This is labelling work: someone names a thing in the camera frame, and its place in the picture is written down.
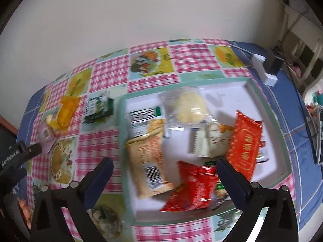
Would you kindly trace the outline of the purple snack packet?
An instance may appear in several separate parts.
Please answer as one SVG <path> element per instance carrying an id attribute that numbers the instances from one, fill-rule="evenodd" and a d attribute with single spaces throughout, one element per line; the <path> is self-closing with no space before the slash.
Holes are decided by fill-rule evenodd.
<path id="1" fill-rule="evenodd" d="M 37 143 L 42 147 L 43 153 L 49 153 L 57 138 L 50 126 L 47 123 L 41 123 L 37 133 Z"/>

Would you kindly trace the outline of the orange jelly snack packet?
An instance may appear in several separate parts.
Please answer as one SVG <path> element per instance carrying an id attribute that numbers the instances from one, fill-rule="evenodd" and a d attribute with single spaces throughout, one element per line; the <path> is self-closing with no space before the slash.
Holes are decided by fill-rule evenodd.
<path id="1" fill-rule="evenodd" d="M 80 101 L 81 97 L 63 96 L 56 107 L 55 112 L 47 116 L 46 123 L 54 130 L 66 130 L 69 127 Z"/>

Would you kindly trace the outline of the red foil snack packet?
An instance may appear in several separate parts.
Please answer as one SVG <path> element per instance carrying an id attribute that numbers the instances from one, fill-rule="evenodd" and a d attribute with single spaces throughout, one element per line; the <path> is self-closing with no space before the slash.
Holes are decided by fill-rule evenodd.
<path id="1" fill-rule="evenodd" d="M 215 166 L 196 166 L 184 161 L 177 163 L 182 183 L 170 195 L 161 212 L 183 212 L 205 209 L 219 177 Z"/>

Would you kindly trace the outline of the orange red patterned packet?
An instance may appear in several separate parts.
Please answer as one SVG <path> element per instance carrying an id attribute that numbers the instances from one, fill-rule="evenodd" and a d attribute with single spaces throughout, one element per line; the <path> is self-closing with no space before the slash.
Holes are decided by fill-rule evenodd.
<path id="1" fill-rule="evenodd" d="M 262 129 L 262 121 L 255 121 L 241 111 L 237 111 L 234 133 L 226 159 L 248 181 L 254 174 Z"/>

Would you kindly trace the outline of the green white snack packet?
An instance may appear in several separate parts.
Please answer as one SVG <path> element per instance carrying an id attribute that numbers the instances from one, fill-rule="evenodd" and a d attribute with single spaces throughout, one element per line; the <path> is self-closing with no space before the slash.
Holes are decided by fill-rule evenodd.
<path id="1" fill-rule="evenodd" d="M 94 123 L 99 119 L 113 115 L 114 100 L 106 96 L 89 98 L 84 111 L 84 124 Z"/>

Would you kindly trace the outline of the cream white small packet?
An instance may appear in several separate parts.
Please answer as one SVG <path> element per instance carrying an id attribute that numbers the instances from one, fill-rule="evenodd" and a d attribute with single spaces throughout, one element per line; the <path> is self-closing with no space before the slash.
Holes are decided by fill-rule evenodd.
<path id="1" fill-rule="evenodd" d="M 195 132 L 193 152 L 197 157 L 215 158 L 228 152 L 234 127 L 207 123 Z"/>

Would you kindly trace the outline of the beige barcode snack packet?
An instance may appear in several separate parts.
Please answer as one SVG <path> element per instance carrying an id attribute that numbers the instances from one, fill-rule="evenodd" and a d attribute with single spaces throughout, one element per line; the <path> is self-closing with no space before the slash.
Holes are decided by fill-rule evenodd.
<path id="1" fill-rule="evenodd" d="M 150 198 L 175 189 L 164 168 L 162 141 L 163 125 L 128 140 L 128 153 L 132 179 L 139 199 Z"/>

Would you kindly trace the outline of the white green labelled box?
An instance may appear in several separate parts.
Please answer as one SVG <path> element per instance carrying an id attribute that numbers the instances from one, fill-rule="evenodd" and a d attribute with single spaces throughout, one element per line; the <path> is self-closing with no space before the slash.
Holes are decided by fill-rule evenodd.
<path id="1" fill-rule="evenodd" d="M 163 127 L 164 122 L 164 110 L 161 106 L 129 112 L 128 125 L 130 137 L 136 138 L 159 127 Z"/>

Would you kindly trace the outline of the clear round pastry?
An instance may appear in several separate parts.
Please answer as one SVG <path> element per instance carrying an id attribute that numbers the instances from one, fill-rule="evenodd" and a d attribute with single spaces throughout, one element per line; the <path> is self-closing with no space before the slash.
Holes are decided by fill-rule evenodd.
<path id="1" fill-rule="evenodd" d="M 169 130 L 189 130 L 208 123 L 217 123 L 210 113 L 201 91 L 194 86 L 182 86 L 159 94 Z"/>

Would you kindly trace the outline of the pink plaid dessert tablecloth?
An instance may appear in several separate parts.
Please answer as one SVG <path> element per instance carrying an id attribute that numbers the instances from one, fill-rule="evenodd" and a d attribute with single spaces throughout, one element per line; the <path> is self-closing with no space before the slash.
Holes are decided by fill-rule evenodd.
<path id="1" fill-rule="evenodd" d="M 58 133 L 60 149 L 72 155 L 72 169 L 80 179 L 95 163 L 110 155 L 115 171 L 100 198 L 124 211 L 119 133 L 113 118 L 85 128 L 86 103 L 96 93 L 121 97 L 186 81 L 249 77 L 263 91 L 264 85 L 251 73 L 251 48 L 248 44 L 223 39 L 180 39 L 133 46 L 93 59 L 46 85 L 27 105 L 19 137 L 34 144 L 45 118 L 53 114 L 61 98 L 81 99 L 68 128 Z"/>

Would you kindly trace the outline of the blue checked tablecloth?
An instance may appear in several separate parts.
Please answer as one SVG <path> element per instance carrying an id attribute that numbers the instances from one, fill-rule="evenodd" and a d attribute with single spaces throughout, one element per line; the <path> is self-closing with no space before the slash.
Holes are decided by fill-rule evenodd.
<path id="1" fill-rule="evenodd" d="M 299 228 L 303 228 L 322 203 L 322 172 L 321 167 L 314 163 L 314 148 L 305 124 L 308 113 L 301 95 L 295 90 L 286 71 L 278 71 L 278 82 L 273 87 L 261 82 L 251 65 L 251 54 L 264 56 L 265 49 L 255 44 L 224 39 L 178 39 L 132 46 L 93 59 L 71 72 L 66 72 L 30 98 L 17 140 L 23 140 L 27 144 L 35 141 L 36 129 L 43 113 L 41 105 L 47 109 L 54 107 L 67 90 L 67 80 L 70 76 L 112 58 L 126 59 L 130 54 L 162 48 L 168 48 L 171 54 L 176 56 L 176 59 L 172 60 L 176 69 L 172 74 L 147 80 L 122 76 L 120 84 L 129 89 L 148 89 L 158 84 L 183 81 L 193 72 L 208 71 L 217 72 L 225 77 L 253 78 L 273 108 L 285 137 L 292 173 L 283 182 L 292 185 Z"/>

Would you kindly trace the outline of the white teal tray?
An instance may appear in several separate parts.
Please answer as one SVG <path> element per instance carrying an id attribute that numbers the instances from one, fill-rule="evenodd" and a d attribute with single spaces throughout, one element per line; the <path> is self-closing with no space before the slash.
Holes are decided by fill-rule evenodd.
<path id="1" fill-rule="evenodd" d="M 168 180 L 175 185 L 181 183 L 177 167 L 178 161 L 202 166 L 208 161 L 220 159 L 229 147 L 231 132 L 229 126 L 235 124 L 237 112 L 242 112 L 253 120 L 261 121 L 261 160 L 252 175 L 263 187 L 273 188 L 281 184 L 292 172 L 286 143 L 273 110 L 263 93 L 251 78 L 220 78 L 190 81 L 182 85 L 174 84 L 160 88 L 130 93 L 121 99 L 119 106 L 119 146 L 122 154 L 122 186 L 126 213 L 132 225 L 153 226 L 182 223 L 219 214 L 233 207 L 231 202 L 217 206 L 212 202 L 207 209 L 164 213 L 161 208 L 170 193 L 162 193 L 140 199 L 130 171 L 130 161 L 125 144 L 131 138 L 130 115 L 142 109 L 162 106 L 170 110 L 172 102 L 162 99 L 162 95 L 177 92 L 180 88 L 199 90 L 205 99 L 210 117 L 200 125 L 185 126 L 176 122 L 166 125 L 166 137 L 161 150 Z"/>

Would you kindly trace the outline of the white black charger device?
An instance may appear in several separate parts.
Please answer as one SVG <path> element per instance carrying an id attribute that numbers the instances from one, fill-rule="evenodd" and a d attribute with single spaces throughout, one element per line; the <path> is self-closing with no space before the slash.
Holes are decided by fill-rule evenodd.
<path id="1" fill-rule="evenodd" d="M 277 73 L 284 63 L 283 58 L 274 49 L 267 49 L 264 56 L 253 54 L 251 62 L 261 82 L 274 87 L 278 82 Z"/>

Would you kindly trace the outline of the white wooden chair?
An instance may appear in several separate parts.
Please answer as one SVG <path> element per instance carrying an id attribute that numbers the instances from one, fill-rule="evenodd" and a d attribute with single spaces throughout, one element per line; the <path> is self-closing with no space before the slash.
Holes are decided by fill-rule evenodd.
<path id="1" fill-rule="evenodd" d="M 299 61 L 300 77 L 295 83 L 303 98 L 322 89 L 322 30 L 303 14 L 285 6 L 280 39 L 285 51 Z"/>

